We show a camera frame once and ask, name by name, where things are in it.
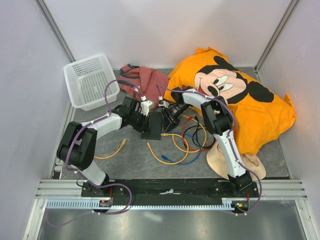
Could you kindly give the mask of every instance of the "orange pillow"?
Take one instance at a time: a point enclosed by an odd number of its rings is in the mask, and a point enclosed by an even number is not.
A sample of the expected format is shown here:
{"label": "orange pillow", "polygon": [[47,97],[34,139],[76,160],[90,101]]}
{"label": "orange pillow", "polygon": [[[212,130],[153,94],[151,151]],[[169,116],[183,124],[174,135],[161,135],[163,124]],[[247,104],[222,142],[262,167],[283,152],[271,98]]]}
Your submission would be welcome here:
{"label": "orange pillow", "polygon": [[[277,139],[295,122],[288,94],[281,99],[210,47],[198,48],[195,55],[182,60],[169,77],[169,89],[191,86],[203,94],[224,97],[237,120],[234,135],[240,154],[257,154],[263,144]],[[173,101],[170,94],[166,91],[164,98]]]}

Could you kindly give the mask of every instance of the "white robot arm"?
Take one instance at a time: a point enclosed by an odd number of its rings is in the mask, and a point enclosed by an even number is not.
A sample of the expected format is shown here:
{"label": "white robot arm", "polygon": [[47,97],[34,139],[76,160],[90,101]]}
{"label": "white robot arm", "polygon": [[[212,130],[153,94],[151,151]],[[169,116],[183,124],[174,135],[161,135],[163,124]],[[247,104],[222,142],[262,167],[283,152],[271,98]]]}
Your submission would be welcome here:
{"label": "white robot arm", "polygon": [[150,111],[153,108],[151,101],[141,102],[142,111],[138,110],[138,101],[126,97],[122,105],[117,106],[112,114],[101,121],[71,122],[69,123],[60,142],[57,157],[66,161],[72,140],[82,126],[92,123],[80,138],[80,144],[72,149],[68,164],[77,168],[82,175],[96,185],[101,186],[108,179],[93,161],[96,140],[127,125],[142,133],[143,139],[160,140],[161,132],[168,132],[179,124],[178,116],[188,107],[195,106],[202,110],[204,124],[209,133],[218,141],[228,166],[229,180],[237,190],[241,190],[252,183],[250,174],[240,166],[242,163],[237,149],[232,128],[232,118],[220,104],[201,95],[194,94],[195,89],[176,95],[176,105],[172,108],[162,108],[162,112]]}

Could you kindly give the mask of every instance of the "red cloth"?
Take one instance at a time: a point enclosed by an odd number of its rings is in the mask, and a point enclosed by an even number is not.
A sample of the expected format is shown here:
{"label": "red cloth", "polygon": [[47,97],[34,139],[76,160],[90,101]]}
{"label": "red cloth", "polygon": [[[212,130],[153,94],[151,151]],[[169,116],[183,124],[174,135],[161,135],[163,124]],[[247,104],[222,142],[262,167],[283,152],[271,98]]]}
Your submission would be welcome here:
{"label": "red cloth", "polygon": [[[159,102],[159,92],[156,85],[159,84],[167,87],[170,80],[168,76],[161,73],[159,70],[145,66],[132,66],[130,64],[125,65],[120,69],[119,79],[127,80],[140,87],[146,99],[153,101],[155,107],[158,106]],[[141,101],[141,96],[135,91],[135,86],[128,85],[121,81],[119,83],[122,90],[125,90],[131,97]],[[165,89],[160,88],[162,97],[164,96],[165,91]]]}

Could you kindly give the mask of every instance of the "laundry basket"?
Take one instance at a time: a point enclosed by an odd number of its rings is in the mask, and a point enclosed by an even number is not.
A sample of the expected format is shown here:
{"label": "laundry basket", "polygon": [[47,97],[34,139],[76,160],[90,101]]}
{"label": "laundry basket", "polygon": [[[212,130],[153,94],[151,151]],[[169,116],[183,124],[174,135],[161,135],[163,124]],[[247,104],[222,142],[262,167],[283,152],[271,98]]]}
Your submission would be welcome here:
{"label": "laundry basket", "polygon": [[[89,111],[105,102],[105,88],[116,79],[107,57],[104,54],[87,57],[64,67],[64,77],[73,107]],[[113,82],[108,87],[108,103],[117,100],[119,85]]]}

